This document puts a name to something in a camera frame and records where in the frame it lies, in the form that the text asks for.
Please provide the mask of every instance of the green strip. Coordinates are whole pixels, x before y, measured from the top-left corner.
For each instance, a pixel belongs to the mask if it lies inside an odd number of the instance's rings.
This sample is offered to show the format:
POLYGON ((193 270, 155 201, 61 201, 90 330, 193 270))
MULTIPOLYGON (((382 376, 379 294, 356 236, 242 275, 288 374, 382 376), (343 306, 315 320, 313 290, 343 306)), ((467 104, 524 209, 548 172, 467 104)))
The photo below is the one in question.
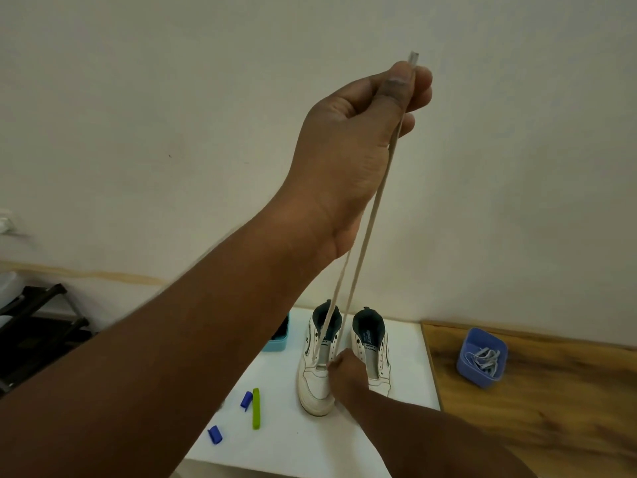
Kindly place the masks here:
POLYGON ((259 388, 252 389, 252 429, 258 430, 261 427, 261 397, 259 388))

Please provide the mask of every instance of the white table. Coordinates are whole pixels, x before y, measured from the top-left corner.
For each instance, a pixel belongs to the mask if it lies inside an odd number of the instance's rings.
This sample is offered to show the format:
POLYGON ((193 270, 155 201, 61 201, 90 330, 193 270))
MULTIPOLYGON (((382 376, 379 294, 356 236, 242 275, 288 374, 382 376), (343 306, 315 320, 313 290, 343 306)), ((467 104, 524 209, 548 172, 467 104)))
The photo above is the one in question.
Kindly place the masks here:
MULTIPOLYGON (((296 370, 310 310, 293 309, 283 352, 260 353, 243 373, 206 429, 218 426, 213 445, 206 430, 186 458, 299 478, 388 478, 389 473, 362 429, 339 404, 327 416, 307 414, 296 394, 296 370), (246 391, 260 389, 261 428, 252 430, 246 391)), ((420 326, 385 320, 392 365, 390 397, 440 409, 420 326)), ((347 327, 351 329, 351 317, 347 327)), ((349 335, 341 346, 349 347, 349 335)))

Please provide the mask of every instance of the person's right arm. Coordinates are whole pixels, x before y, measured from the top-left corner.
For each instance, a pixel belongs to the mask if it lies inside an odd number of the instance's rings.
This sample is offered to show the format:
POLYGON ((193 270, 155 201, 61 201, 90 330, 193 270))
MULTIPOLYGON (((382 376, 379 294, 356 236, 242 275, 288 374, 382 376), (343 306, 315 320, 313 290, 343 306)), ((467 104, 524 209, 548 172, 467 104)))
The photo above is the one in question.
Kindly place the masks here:
POLYGON ((350 349, 330 364, 329 383, 392 478, 536 478, 513 453, 466 421, 370 391, 365 364, 350 349))

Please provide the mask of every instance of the white shoe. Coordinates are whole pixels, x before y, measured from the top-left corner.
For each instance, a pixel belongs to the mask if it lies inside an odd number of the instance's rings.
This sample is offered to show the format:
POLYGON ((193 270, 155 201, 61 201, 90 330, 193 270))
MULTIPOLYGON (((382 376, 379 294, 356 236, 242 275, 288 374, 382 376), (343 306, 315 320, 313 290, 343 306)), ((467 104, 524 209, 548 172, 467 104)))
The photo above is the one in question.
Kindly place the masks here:
POLYGON ((392 388, 389 381, 388 336, 383 317, 376 310, 364 307, 352 319, 352 350, 365 363, 372 391, 384 396, 392 388))
POLYGON ((336 355, 336 341, 343 318, 338 307, 335 307, 329 328, 319 348, 318 338, 327 317, 329 304, 330 300, 317 306, 312 313, 296 374, 296 391, 301 406, 313 416, 325 416, 334 408, 334 396, 329 391, 327 379, 327 364, 333 361, 336 355), (317 349, 319 356, 314 361, 314 353, 317 349))

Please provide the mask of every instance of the bundle of shoelaces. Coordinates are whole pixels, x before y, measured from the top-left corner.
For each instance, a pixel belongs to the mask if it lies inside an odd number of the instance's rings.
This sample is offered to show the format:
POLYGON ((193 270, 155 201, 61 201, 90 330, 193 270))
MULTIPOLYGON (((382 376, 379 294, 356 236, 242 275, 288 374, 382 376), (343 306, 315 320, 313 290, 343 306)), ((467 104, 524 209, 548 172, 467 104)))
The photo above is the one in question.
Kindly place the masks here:
MULTIPOLYGON (((418 63, 418 53, 412 51, 409 54, 409 58, 407 59, 407 61, 412 67, 415 67, 416 63, 418 63)), ((363 241, 362 241, 361 253, 359 254, 359 259, 356 262, 356 270, 354 271, 354 278, 352 279, 352 287, 350 288, 350 294, 347 297, 347 304, 345 305, 345 312, 343 313, 343 326, 342 326, 343 329, 346 329, 345 323, 347 321, 347 314, 350 311, 352 298, 354 298, 356 283, 358 282, 358 277, 359 277, 359 274, 361 273, 362 261, 365 258, 365 253, 367 252, 367 246, 368 246, 368 243, 370 242, 371 230, 374 227, 374 221, 376 220, 376 214, 378 213, 378 207, 380 206, 380 199, 383 196, 383 190, 385 189, 387 175, 389 174, 389 167, 391 166, 392 159, 394 158, 394 152, 396 149, 396 144, 398 143, 398 137, 400 136, 401 128, 402 128, 402 119, 398 123, 396 128, 394 129, 394 132, 392 133, 392 137, 389 139, 389 147, 388 147, 389 160, 387 161, 387 168, 385 170, 385 175, 383 175, 383 179, 380 182, 380 185, 378 186, 378 191, 376 192, 376 196, 374 197, 374 203, 371 207, 370 221, 369 223, 367 223, 367 229, 365 230, 365 237, 363 238, 363 241)), ((343 283, 343 277, 345 276, 345 269, 347 268, 347 264, 350 261, 351 253, 352 253, 352 250, 350 249, 350 251, 347 252, 347 255, 345 257, 345 263, 343 264, 343 268, 341 270, 341 274, 339 275, 338 281, 336 282, 336 288, 334 289, 334 296, 332 297, 332 301, 330 302, 329 310, 327 311, 327 316, 325 317, 325 322, 323 323, 323 328, 321 329, 321 332, 320 332, 320 337, 318 339, 319 342, 323 342, 323 339, 325 338, 325 334, 327 333, 327 329, 329 328, 329 323, 332 319, 332 314, 334 313, 334 309, 336 308, 336 300, 338 299, 338 294, 341 290, 341 284, 343 283)), ((336 340, 337 350, 339 349, 339 345, 341 344, 341 337, 343 336, 343 334, 344 332, 338 333, 338 338, 336 340)), ((320 348, 320 345, 317 346, 314 351, 315 361, 319 355, 318 354, 319 348, 320 348)))

